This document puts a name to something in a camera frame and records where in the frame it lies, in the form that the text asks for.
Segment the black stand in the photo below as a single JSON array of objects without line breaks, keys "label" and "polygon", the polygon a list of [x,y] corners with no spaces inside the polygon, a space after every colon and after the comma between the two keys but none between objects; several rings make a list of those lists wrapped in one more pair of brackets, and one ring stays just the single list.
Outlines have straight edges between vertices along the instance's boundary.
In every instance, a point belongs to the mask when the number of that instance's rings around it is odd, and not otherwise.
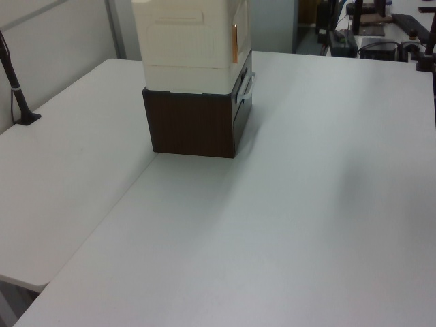
[{"label": "black stand", "polygon": [[431,24],[429,41],[425,52],[418,55],[418,62],[416,63],[416,70],[419,72],[433,72],[435,60],[433,58],[433,50],[436,43],[436,14],[433,17],[433,23]]},{"label": "black stand", "polygon": [[6,48],[6,44],[4,42],[3,34],[0,32],[0,59],[3,64],[3,68],[5,69],[7,79],[11,84],[11,90],[14,92],[16,101],[21,110],[21,119],[19,119],[16,123],[19,125],[28,126],[32,124],[34,121],[37,121],[41,118],[40,114],[34,114],[30,111],[27,106],[27,102],[24,94],[22,94],[20,83],[16,77],[14,68],[12,67],[11,58],[9,52]]}]

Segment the black cable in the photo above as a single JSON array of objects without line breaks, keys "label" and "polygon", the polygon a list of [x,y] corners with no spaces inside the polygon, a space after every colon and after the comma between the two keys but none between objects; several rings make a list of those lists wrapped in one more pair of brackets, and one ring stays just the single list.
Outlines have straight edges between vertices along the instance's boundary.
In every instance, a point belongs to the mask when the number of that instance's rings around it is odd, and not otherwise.
[{"label": "black cable", "polygon": [[381,46],[383,44],[396,44],[396,48],[398,48],[400,46],[400,44],[398,42],[395,42],[395,41],[374,42],[374,43],[371,43],[371,44],[367,44],[366,46],[363,46],[362,48],[357,50],[357,53],[360,53],[360,51],[366,50],[368,48],[372,48],[374,46]]},{"label": "black cable", "polygon": [[12,118],[12,123],[15,125],[16,121],[14,119],[14,92],[13,92],[13,90],[11,90],[11,118]]},{"label": "black cable", "polygon": [[347,16],[348,16],[348,15],[346,14],[344,17],[342,17],[340,20],[338,20],[338,23],[336,24],[336,26],[338,26],[339,23],[340,23],[342,20],[344,20]]},{"label": "black cable", "polygon": [[[6,40],[5,40],[1,31],[0,31],[0,40],[6,49],[8,59],[11,60],[11,52],[9,51],[9,47],[7,46]],[[14,119],[14,91],[12,89],[11,89],[11,119],[12,119],[13,124],[15,125],[16,122]]]}]

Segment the white desk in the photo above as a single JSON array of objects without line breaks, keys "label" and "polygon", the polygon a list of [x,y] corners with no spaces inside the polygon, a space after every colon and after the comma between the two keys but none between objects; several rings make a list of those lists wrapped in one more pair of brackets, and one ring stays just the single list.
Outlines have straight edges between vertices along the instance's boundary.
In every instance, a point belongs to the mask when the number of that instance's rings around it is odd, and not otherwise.
[{"label": "white desk", "polygon": [[258,52],[253,67],[236,159],[159,154],[16,327],[433,326],[431,75]]},{"label": "white desk", "polygon": [[155,157],[140,72],[106,61],[0,136],[0,280],[41,292]]},{"label": "white desk", "polygon": [[[346,4],[343,6],[342,13],[339,19],[342,19],[346,15],[346,6],[348,3],[351,3],[352,0],[348,0]],[[436,7],[436,2],[434,1],[423,1],[423,0],[393,0],[392,5],[386,7],[386,14],[391,15],[391,13],[395,14],[406,14],[412,15],[419,23],[422,24],[426,29],[430,31],[431,23],[433,21],[434,14],[423,14],[418,11],[418,7]],[[344,18],[337,26],[337,30],[347,29],[348,28],[348,17]],[[386,38],[392,39],[396,42],[405,42],[410,41],[409,36],[403,32],[403,30],[398,27],[396,24],[385,24],[384,25],[385,36],[377,37],[377,36],[356,36],[356,43],[358,47],[361,47],[362,39],[366,37],[375,37],[375,38]]]}]

